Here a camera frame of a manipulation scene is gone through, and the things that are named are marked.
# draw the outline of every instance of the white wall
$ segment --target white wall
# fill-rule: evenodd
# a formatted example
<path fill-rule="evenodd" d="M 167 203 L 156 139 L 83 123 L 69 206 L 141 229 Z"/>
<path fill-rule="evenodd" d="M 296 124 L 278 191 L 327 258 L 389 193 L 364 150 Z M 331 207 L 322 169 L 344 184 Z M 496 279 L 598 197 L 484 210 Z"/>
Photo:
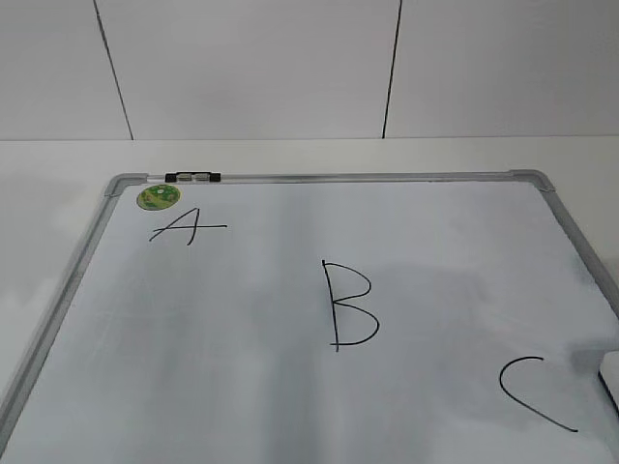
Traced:
<path fill-rule="evenodd" d="M 404 0 L 388 136 L 612 133 L 617 0 Z"/>
<path fill-rule="evenodd" d="M 0 1 L 0 139 L 128 138 L 92 2 Z"/>
<path fill-rule="evenodd" d="M 134 137 L 380 137 L 398 0 L 98 0 Z M 616 0 L 403 0 L 387 136 L 619 133 Z M 91 0 L 0 3 L 0 139 L 129 137 Z"/>

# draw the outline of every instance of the whiteboard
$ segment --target whiteboard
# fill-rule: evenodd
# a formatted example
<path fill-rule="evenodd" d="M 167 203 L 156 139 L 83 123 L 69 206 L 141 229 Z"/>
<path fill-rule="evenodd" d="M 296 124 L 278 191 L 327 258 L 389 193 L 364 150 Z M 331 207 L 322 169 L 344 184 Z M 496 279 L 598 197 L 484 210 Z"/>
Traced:
<path fill-rule="evenodd" d="M 619 324 L 535 185 L 188 183 L 156 212 L 145 187 L 113 198 L 3 464 L 619 458 Z"/>

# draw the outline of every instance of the round magnet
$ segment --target round magnet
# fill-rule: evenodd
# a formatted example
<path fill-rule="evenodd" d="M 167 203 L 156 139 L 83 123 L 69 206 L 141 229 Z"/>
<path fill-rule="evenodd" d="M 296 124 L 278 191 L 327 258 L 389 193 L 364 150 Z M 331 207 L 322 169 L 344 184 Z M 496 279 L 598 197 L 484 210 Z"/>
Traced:
<path fill-rule="evenodd" d="M 137 206 L 142 210 L 159 211 L 169 208 L 181 198 L 181 191 L 168 184 L 145 188 L 137 196 Z"/>

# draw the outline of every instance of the black marker writing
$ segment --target black marker writing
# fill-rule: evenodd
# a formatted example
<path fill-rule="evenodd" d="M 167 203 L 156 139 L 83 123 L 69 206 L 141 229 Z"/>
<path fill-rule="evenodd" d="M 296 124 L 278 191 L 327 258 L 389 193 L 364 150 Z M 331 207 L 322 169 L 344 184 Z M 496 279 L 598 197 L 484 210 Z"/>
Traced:
<path fill-rule="evenodd" d="M 333 296 L 333 287 L 331 285 L 331 277 L 329 276 L 329 271 L 327 269 L 329 266 L 334 266 L 334 267 L 337 267 L 337 268 L 346 269 L 347 271 L 350 271 L 352 273 L 355 273 L 357 276 L 362 277 L 368 283 L 368 289 L 365 292 L 362 292 L 362 293 L 359 293 L 359 294 L 356 294 L 356 295 L 350 295 L 348 297 L 337 298 L 337 299 L 334 298 L 334 296 Z M 334 328 L 334 332 L 335 332 L 335 335 L 336 335 L 335 343 L 331 343 L 331 344 L 336 347 L 336 352 L 338 352 L 340 346 L 360 345 L 362 343 L 367 342 L 368 340 L 373 338 L 376 335 L 376 333 L 378 332 L 378 329 L 380 329 L 380 322 L 378 322 L 378 319 L 376 318 L 376 316 L 374 316 L 369 311 L 361 309 L 360 307 L 357 307 L 357 306 L 355 306 L 353 304 L 348 304 L 348 303 L 343 303 L 343 302 L 348 301 L 348 300 L 353 300 L 355 298 L 362 298 L 365 295 L 367 295 L 370 292 L 370 290 L 371 290 L 371 282 L 369 281 L 369 279 L 365 275 L 361 274 L 359 271 L 356 271 L 356 270 L 354 270 L 352 268 L 349 268 L 347 266 L 342 266 L 341 264 L 327 263 L 327 262 L 325 262 L 324 259 L 322 260 L 322 268 L 324 269 L 325 276 L 327 277 L 327 285 L 329 286 L 329 297 L 331 299 L 331 315 L 333 317 L 333 328 Z M 357 309 L 358 311 L 363 312 L 367 316 L 371 317 L 374 320 L 374 323 L 376 324 L 376 327 L 374 328 L 373 332 L 370 335 L 366 336 L 365 338 L 363 338 L 361 340 L 351 341 L 351 342 L 341 342 L 341 341 L 339 341 L 338 316 L 336 315 L 336 306 L 344 306 L 344 307 L 350 307 L 352 309 Z"/>
<path fill-rule="evenodd" d="M 501 373 L 499 374 L 499 385 L 501 386 L 501 390 L 503 390 L 503 392 L 505 392 L 505 394 L 511 398 L 513 401 L 515 401 L 516 403 L 518 403 L 520 406 L 524 406 L 526 409 L 528 409 L 529 411 L 537 414 L 538 416 L 546 419 L 549 422 L 554 423 L 555 425 L 565 429 L 565 430 L 569 430 L 570 432 L 577 432 L 578 430 L 575 428 L 570 428 L 567 425 L 562 424 L 561 422 L 558 422 L 554 419 L 549 418 L 546 414 L 541 413 L 540 411 L 538 411 L 537 409 L 535 409 L 532 406 L 529 406 L 528 404 L 526 404 L 524 401 L 522 401 L 521 399 L 516 398 L 515 396 L 513 396 L 503 385 L 503 374 L 505 374 L 505 371 L 510 367 L 510 365 L 512 364 L 516 364 L 516 363 L 520 363 L 521 361 L 526 361 L 526 360 L 536 360 L 536 361 L 543 361 L 544 358 L 540 358 L 539 356 L 525 356 L 523 358 L 517 358 L 513 361 L 508 362 L 507 364 L 505 364 L 503 366 L 503 368 L 501 369 Z"/>
<path fill-rule="evenodd" d="M 185 216 L 190 215 L 193 212 L 195 212 L 195 219 L 193 220 L 193 225 L 177 225 L 177 226 L 174 225 L 176 222 L 178 222 L 179 220 L 181 220 Z M 148 241 L 152 242 L 153 239 L 155 239 L 156 237 L 159 237 L 160 234 L 162 234 L 166 230 L 191 229 L 192 230 L 192 236 L 190 237 L 190 240 L 187 242 L 187 245 L 189 246 L 189 245 L 192 244 L 193 239 L 195 238 L 195 231 L 197 229 L 217 229 L 217 228 L 225 228 L 225 227 L 227 227 L 227 225 L 223 225 L 223 224 L 221 224 L 221 225 L 197 225 L 199 219 L 200 219 L 200 209 L 199 208 L 193 208 L 193 209 L 187 211 L 186 213 L 184 213 L 183 215 L 180 215 L 177 218 L 175 218 L 166 227 L 162 227 L 160 229 L 153 229 L 153 232 L 155 232 L 155 235 L 153 235 L 150 239 L 148 239 Z"/>

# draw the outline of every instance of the white surface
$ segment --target white surface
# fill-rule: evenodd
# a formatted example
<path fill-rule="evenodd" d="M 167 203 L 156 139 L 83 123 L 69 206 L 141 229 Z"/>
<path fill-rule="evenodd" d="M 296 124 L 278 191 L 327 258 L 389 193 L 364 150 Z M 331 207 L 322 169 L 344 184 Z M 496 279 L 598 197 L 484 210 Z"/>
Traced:
<path fill-rule="evenodd" d="M 178 187 L 121 195 L 3 463 L 616 462 L 589 354 L 619 321 L 533 186 Z M 192 208 L 228 227 L 149 242 Z M 325 258 L 381 323 L 339 353 Z M 340 341 L 371 332 L 336 312 Z M 506 385 L 577 433 L 501 391 L 530 355 Z"/>
<path fill-rule="evenodd" d="M 388 136 L 619 130 L 615 0 L 404 0 Z"/>
<path fill-rule="evenodd" d="M 379 137 L 398 0 L 100 0 L 137 139 Z"/>
<path fill-rule="evenodd" d="M 333 141 L 0 142 L 0 391 L 91 220 L 121 172 L 491 171 L 549 175 L 619 276 L 619 137 Z M 609 344 L 607 351 L 619 349 Z"/>
<path fill-rule="evenodd" d="M 129 138 L 91 1 L 0 3 L 0 139 Z"/>

